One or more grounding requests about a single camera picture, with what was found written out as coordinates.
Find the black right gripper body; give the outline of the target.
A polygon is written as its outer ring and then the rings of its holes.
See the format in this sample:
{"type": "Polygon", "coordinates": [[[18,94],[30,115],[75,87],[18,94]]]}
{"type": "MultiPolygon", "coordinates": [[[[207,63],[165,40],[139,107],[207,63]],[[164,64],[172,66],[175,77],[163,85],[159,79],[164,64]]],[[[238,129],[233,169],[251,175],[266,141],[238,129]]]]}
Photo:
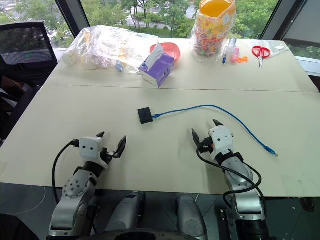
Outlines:
{"type": "Polygon", "coordinates": [[[199,144],[199,152],[201,154],[203,153],[212,153],[214,151],[214,143],[212,138],[209,136],[205,138],[202,142],[199,144]]]}

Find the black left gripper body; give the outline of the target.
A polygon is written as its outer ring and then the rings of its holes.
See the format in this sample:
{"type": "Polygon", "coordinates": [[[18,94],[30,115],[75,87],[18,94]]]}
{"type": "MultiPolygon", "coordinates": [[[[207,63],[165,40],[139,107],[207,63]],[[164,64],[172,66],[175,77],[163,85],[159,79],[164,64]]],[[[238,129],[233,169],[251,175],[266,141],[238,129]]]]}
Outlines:
{"type": "Polygon", "coordinates": [[[108,149],[103,147],[100,152],[100,158],[104,163],[109,164],[113,158],[120,158],[120,155],[117,152],[108,152],[108,149]]]}

